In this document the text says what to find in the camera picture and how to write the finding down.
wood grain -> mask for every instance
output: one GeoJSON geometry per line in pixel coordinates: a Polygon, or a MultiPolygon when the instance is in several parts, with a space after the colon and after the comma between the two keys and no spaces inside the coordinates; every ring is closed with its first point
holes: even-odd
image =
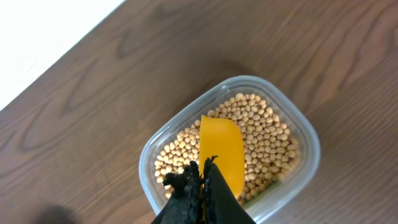
{"type": "Polygon", "coordinates": [[[319,133],[310,185],[270,223],[396,223],[398,1],[126,1],[0,112],[0,223],[50,204],[149,223],[146,141],[220,81],[274,83],[319,133]]]}

plastic container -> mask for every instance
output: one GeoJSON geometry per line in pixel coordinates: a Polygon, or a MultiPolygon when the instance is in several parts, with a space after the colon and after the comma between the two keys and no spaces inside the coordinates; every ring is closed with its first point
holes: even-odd
{"type": "Polygon", "coordinates": [[[176,139],[179,131],[190,127],[202,114],[207,114],[207,111],[215,109],[237,93],[255,93],[265,98],[267,105],[280,115],[281,121],[288,124],[291,135],[299,140],[302,150],[300,164],[286,180],[274,184],[244,205],[253,220],[262,223],[296,196],[315,175],[320,161],[320,143],[310,122],[271,83],[248,75],[234,77],[221,82],[190,103],[160,128],[145,145],[139,161],[139,178],[156,214],[167,202],[165,189],[156,182],[154,176],[157,155],[167,143],[176,139]]]}

yellow scoop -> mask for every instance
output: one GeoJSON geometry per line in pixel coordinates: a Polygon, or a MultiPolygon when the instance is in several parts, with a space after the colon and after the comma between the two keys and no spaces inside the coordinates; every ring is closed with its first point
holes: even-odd
{"type": "Polygon", "coordinates": [[[237,198],[244,187],[244,149],[239,126],[224,118],[201,117],[199,170],[206,158],[218,156],[215,164],[237,198]]]}

container rim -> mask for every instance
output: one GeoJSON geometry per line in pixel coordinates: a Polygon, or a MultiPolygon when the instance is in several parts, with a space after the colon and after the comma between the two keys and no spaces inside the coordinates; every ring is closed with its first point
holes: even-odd
{"type": "MultiPolygon", "coordinates": [[[[240,76],[237,76],[237,77],[228,78],[228,79],[222,81],[221,83],[217,84],[216,86],[214,86],[210,90],[204,92],[204,94],[199,96],[197,99],[192,101],[189,105],[184,107],[184,109],[179,111],[175,116],[173,116],[173,118],[171,118],[154,135],[152,135],[152,137],[145,144],[145,146],[144,146],[144,148],[143,148],[143,150],[141,152],[140,159],[139,159],[139,178],[140,178],[141,185],[142,185],[142,188],[144,190],[144,193],[145,193],[146,197],[148,198],[148,201],[149,201],[149,203],[150,203],[151,207],[153,208],[153,210],[154,210],[156,215],[160,213],[161,208],[159,208],[158,205],[156,204],[156,202],[154,200],[154,197],[152,196],[152,194],[150,192],[150,189],[148,187],[145,187],[145,185],[148,184],[148,180],[147,180],[147,177],[146,177],[146,170],[147,169],[146,169],[145,166],[142,165],[143,161],[145,160],[145,158],[148,155],[149,146],[157,139],[158,136],[160,136],[163,132],[165,132],[170,127],[170,122],[171,121],[175,120],[182,113],[185,112],[186,108],[189,108],[189,107],[201,102],[203,100],[203,96],[210,95],[213,92],[217,91],[218,89],[224,88],[228,83],[239,82],[239,81],[256,82],[256,83],[260,83],[261,85],[266,86],[266,88],[270,92],[272,92],[273,94],[278,95],[278,97],[280,98],[280,101],[283,101],[284,106],[286,108],[288,108],[289,110],[291,110],[291,113],[294,113],[295,117],[298,120],[300,120],[300,122],[302,123],[302,126],[306,128],[306,131],[309,133],[309,135],[314,137],[314,138],[311,138],[311,140],[312,140],[311,144],[313,146],[313,151],[312,151],[312,153],[313,153],[312,154],[313,161],[311,162],[311,164],[312,164],[313,168],[310,169],[309,172],[306,174],[306,176],[303,179],[301,179],[301,181],[298,183],[298,185],[295,186],[296,190],[293,190],[293,191],[289,192],[289,194],[288,194],[289,200],[292,199],[293,197],[295,197],[311,181],[311,179],[314,177],[314,175],[315,175],[315,173],[316,173],[316,171],[318,169],[319,162],[320,162],[320,142],[319,142],[318,135],[317,135],[316,131],[314,130],[313,126],[311,125],[311,123],[309,122],[309,120],[301,113],[301,111],[276,86],[274,86],[269,81],[267,81],[267,80],[265,80],[263,78],[252,76],[252,75],[240,75],[240,76]]],[[[278,208],[283,207],[287,202],[288,201],[278,203],[278,205],[275,206],[276,209],[273,209],[272,212],[268,213],[267,215],[264,215],[263,217],[256,217],[254,221],[263,222],[266,218],[270,217],[276,211],[278,211],[278,208]]]]}

